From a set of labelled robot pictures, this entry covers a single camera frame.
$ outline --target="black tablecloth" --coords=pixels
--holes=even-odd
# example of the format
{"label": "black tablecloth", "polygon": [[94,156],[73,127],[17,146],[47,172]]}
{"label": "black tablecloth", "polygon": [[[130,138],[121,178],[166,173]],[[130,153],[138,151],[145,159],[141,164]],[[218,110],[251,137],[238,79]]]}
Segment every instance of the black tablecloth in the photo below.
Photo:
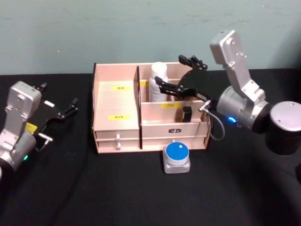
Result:
{"label": "black tablecloth", "polygon": [[[229,85],[225,71],[209,73]],[[299,71],[251,75],[272,104],[300,100]],[[189,173],[167,175],[161,152],[96,153],[91,74],[0,76],[0,128],[8,89],[18,80],[46,81],[43,98],[61,108],[77,97],[79,112],[50,127],[57,139],[0,182],[0,225],[301,225],[301,185],[294,172],[301,152],[278,156],[266,148],[264,135],[223,120],[223,141],[191,151]]]}

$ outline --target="blue led light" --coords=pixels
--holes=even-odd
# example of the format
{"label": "blue led light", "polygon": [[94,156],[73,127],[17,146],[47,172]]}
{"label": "blue led light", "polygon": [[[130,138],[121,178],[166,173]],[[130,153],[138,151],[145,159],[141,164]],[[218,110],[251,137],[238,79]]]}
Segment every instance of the blue led light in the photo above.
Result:
{"label": "blue led light", "polygon": [[235,123],[235,122],[236,122],[236,119],[233,118],[233,117],[228,117],[228,121],[231,122],[231,123]]}

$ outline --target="drawer knob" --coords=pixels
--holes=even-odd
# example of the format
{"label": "drawer knob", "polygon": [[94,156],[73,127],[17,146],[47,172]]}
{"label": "drawer knob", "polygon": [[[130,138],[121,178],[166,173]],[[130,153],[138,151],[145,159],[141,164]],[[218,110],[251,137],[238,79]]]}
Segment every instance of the drawer knob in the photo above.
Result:
{"label": "drawer knob", "polygon": [[115,140],[120,141],[120,134],[117,134]]}
{"label": "drawer knob", "polygon": [[116,146],[116,150],[120,150],[121,149],[121,143],[118,142],[117,146]]}

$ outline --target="blue button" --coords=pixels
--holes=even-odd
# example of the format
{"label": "blue button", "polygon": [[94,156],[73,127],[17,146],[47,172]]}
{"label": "blue button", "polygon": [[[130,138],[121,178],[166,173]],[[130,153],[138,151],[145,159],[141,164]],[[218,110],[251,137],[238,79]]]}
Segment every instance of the blue button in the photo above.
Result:
{"label": "blue button", "polygon": [[189,155],[189,149],[181,142],[172,142],[166,147],[166,155],[173,160],[183,160]]}

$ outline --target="bottle cap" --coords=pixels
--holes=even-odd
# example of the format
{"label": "bottle cap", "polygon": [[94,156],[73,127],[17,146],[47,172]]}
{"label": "bottle cap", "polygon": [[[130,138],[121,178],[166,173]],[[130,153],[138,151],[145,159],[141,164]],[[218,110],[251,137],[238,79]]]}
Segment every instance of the bottle cap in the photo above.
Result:
{"label": "bottle cap", "polygon": [[189,149],[182,142],[172,142],[165,148],[167,161],[174,166],[184,165],[189,157]]}
{"label": "bottle cap", "polygon": [[156,76],[160,78],[165,78],[167,76],[167,65],[163,62],[155,62],[151,66],[151,77],[155,78]]}

